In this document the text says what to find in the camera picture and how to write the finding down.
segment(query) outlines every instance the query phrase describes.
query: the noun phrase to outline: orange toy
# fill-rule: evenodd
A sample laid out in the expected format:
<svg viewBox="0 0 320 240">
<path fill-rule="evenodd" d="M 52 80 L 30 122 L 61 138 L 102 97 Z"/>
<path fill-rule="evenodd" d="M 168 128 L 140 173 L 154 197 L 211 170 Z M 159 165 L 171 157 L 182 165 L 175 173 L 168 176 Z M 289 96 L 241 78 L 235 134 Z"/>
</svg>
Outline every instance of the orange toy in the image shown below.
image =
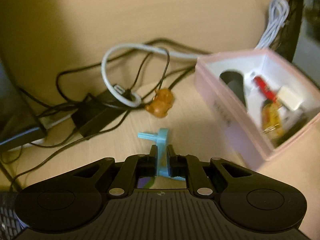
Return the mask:
<svg viewBox="0 0 320 240">
<path fill-rule="evenodd" d="M 164 118 L 168 114 L 168 110 L 172 107 L 173 94 L 171 90 L 167 88 L 156 89 L 156 95 L 154 96 L 150 105 L 146 105 L 146 109 L 149 113 L 153 114 L 157 118 Z"/>
</svg>

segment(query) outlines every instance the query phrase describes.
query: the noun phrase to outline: black power adapter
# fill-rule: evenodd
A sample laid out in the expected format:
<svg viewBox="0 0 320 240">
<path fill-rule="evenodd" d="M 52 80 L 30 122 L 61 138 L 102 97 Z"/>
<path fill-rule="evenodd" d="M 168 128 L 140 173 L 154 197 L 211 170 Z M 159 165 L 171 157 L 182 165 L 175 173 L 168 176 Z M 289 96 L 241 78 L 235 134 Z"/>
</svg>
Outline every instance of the black power adapter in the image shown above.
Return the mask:
<svg viewBox="0 0 320 240">
<path fill-rule="evenodd" d="M 131 100 L 129 90 L 124 90 L 119 85 L 113 86 L 122 96 Z M 125 110 L 106 106 L 104 104 L 126 107 L 116 99 L 109 90 L 93 97 L 88 94 L 88 100 L 83 102 L 79 109 L 72 114 L 71 118 L 76 125 L 78 132 L 83 136 L 89 136 L 101 131 L 114 119 L 120 116 Z"/>
</svg>

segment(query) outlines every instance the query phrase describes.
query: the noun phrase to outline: white cable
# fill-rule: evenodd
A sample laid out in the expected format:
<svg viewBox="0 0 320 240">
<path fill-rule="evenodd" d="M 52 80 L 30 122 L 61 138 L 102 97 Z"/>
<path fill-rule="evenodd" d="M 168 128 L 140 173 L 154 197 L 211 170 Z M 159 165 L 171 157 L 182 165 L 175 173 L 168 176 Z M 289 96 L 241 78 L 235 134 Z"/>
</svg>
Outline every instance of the white cable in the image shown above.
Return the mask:
<svg viewBox="0 0 320 240">
<path fill-rule="evenodd" d="M 152 47 L 149 45 L 125 43 L 125 44 L 119 44 L 117 46 L 114 46 L 113 48 L 109 49 L 103 56 L 103 59 L 101 62 L 101 74 L 102 74 L 103 81 L 106 84 L 108 90 L 121 103 L 130 107 L 137 107 L 142 102 L 141 97 L 137 93 L 131 92 L 131 94 L 134 96 L 135 99 L 134 101 L 130 101 L 125 97 L 123 97 L 120 93 L 118 93 L 107 78 L 106 67 L 107 67 L 108 58 L 113 52 L 115 52 L 118 49 L 140 49 L 140 50 L 145 50 L 148 52 L 154 52 L 154 53 L 163 54 L 163 55 L 167 55 L 167 52 L 164 49 Z M 169 54 L 171 57 L 177 57 L 177 58 L 183 58 L 183 59 L 197 59 L 199 56 L 201 56 L 201 54 L 185 54 L 185 53 L 180 53 L 176 51 L 170 51 Z"/>
<path fill-rule="evenodd" d="M 275 40 L 281 27 L 289 15 L 290 7 L 286 0 L 271 0 L 269 4 L 268 26 L 263 33 L 256 49 L 268 48 Z"/>
</svg>

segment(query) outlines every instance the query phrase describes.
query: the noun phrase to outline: bundled white cable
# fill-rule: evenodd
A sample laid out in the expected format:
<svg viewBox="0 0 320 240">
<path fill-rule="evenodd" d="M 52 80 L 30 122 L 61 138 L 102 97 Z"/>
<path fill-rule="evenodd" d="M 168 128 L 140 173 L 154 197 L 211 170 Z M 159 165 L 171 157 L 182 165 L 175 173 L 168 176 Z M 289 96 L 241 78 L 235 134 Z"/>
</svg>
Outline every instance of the bundled white cable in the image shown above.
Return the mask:
<svg viewBox="0 0 320 240">
<path fill-rule="evenodd" d="M 289 15 L 290 7 L 286 0 L 271 0 L 269 4 L 268 26 L 263 33 L 256 49 L 268 48 L 275 40 L 281 27 Z"/>
<path fill-rule="evenodd" d="M 115 52 L 118 49 L 140 49 L 140 50 L 145 50 L 148 52 L 153 52 L 153 53 L 163 54 L 163 55 L 167 55 L 167 52 L 164 49 L 148 46 L 145 44 L 125 43 L 125 44 L 119 44 L 117 46 L 114 46 L 113 48 L 109 49 L 105 53 L 105 55 L 102 59 L 102 62 L 101 62 L 101 74 L 102 74 L 103 81 L 106 84 L 108 90 L 121 103 L 123 103 L 127 106 L 130 106 L 130 107 L 137 107 L 141 104 L 141 101 L 142 101 L 141 97 L 138 94 L 131 92 L 131 94 L 135 98 L 134 101 L 130 101 L 130 100 L 126 99 L 125 97 L 123 97 L 120 93 L 118 93 L 114 89 L 114 87 L 111 85 L 111 83 L 109 82 L 109 80 L 107 78 L 106 67 L 107 67 L 108 58 L 113 52 Z M 180 52 L 176 52 L 176 51 L 170 51 L 169 53 L 170 53 L 171 57 L 184 58 L 184 59 L 197 59 L 199 56 L 201 56 L 200 54 L 186 54 L 186 53 L 180 53 Z"/>
</svg>

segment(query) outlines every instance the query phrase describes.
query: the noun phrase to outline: pink box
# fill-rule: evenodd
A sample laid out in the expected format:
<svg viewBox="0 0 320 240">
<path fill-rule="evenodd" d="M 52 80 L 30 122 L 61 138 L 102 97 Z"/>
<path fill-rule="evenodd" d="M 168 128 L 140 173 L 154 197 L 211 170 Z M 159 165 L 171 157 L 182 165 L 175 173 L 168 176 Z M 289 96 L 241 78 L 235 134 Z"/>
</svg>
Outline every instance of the pink box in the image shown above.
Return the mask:
<svg viewBox="0 0 320 240">
<path fill-rule="evenodd" d="M 237 71 L 244 77 L 247 109 L 219 79 L 220 74 L 228 70 Z M 287 86 L 304 99 L 301 109 L 307 115 L 308 123 L 276 148 L 262 132 L 261 107 L 266 98 L 252 81 L 256 75 L 261 75 L 273 91 Z M 320 91 L 292 64 L 270 49 L 223 52 L 200 57 L 196 64 L 195 86 L 208 107 L 221 117 L 218 122 L 234 150 L 242 155 L 253 170 L 299 140 L 320 119 Z M 292 114 L 283 109 L 283 116 Z"/>
</svg>

